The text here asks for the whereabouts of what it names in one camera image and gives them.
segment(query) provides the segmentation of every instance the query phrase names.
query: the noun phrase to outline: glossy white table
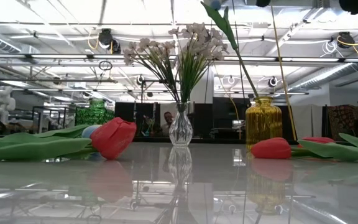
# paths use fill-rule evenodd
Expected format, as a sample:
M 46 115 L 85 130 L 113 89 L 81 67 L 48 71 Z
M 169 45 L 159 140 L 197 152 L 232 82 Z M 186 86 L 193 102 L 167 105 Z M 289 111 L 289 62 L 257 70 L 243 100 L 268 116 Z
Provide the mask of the glossy white table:
M 0 223 L 358 223 L 358 164 L 242 155 L 137 142 L 118 161 L 0 162 Z

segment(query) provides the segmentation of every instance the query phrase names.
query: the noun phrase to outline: white column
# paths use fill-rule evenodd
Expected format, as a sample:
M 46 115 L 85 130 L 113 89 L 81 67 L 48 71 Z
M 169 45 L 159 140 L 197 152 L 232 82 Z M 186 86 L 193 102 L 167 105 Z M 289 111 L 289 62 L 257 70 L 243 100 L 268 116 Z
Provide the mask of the white column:
M 190 102 L 212 103 L 214 97 L 214 73 L 211 67 L 205 72 L 201 80 L 190 94 Z

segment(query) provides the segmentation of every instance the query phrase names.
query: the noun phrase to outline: red tulip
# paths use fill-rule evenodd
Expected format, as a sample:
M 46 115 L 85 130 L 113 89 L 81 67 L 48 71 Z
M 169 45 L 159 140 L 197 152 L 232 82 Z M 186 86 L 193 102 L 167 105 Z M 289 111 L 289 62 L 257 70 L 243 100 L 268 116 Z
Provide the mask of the red tulip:
M 291 158 L 291 146 L 284 138 L 272 138 L 254 144 L 251 153 L 261 159 L 288 159 Z
M 96 129 L 90 136 L 92 146 L 106 159 L 115 159 L 135 137 L 136 124 L 114 118 Z

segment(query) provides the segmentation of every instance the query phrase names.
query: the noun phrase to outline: green stem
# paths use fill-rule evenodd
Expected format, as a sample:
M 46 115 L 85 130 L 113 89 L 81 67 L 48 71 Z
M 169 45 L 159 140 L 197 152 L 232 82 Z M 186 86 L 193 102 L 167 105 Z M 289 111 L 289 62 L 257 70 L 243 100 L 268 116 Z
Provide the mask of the green stem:
M 251 85 L 252 90 L 254 91 L 255 97 L 259 97 L 259 95 L 258 95 L 258 93 L 257 93 L 257 91 L 256 91 L 256 88 L 255 88 L 254 84 L 252 83 L 251 77 L 249 76 L 249 74 L 248 74 L 248 72 L 247 72 L 246 66 L 244 65 L 244 62 L 242 61 L 242 58 L 241 58 L 239 49 L 234 49 L 234 50 L 236 51 L 237 57 L 238 57 L 239 60 L 240 60 L 240 64 L 241 64 L 241 66 L 242 66 L 242 69 L 244 70 L 244 73 L 245 73 L 246 76 L 247 76 L 248 82 L 249 82 L 249 84 Z

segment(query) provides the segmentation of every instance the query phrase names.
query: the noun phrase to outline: man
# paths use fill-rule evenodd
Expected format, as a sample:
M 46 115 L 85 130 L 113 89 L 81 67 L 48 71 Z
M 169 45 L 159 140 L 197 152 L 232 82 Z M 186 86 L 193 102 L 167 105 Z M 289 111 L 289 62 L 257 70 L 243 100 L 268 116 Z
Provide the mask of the man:
M 173 116 L 171 114 L 171 112 L 167 111 L 164 113 L 164 119 L 167 122 L 166 124 L 163 124 L 161 126 L 162 129 L 162 136 L 164 137 L 169 137 L 169 128 L 171 127 L 172 121 L 173 121 Z

